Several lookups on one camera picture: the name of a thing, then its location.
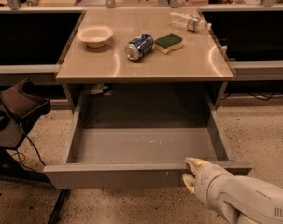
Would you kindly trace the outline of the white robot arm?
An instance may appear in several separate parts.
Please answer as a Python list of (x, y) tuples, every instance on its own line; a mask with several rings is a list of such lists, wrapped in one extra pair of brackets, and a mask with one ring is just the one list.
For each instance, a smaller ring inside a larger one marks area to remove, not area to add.
[(223, 167), (186, 158), (191, 174), (182, 175), (199, 203), (229, 224), (283, 224), (283, 189), (260, 179), (233, 175)]

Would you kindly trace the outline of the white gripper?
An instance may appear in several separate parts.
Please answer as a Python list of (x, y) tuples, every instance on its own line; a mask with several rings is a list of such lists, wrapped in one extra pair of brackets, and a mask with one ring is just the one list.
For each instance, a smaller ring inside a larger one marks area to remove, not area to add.
[(199, 202), (207, 209), (214, 210), (222, 217), (238, 217), (238, 211), (227, 197), (228, 184), (234, 175), (221, 166), (198, 158), (187, 157), (191, 174), (183, 174), (182, 179), (191, 194), (195, 193)]

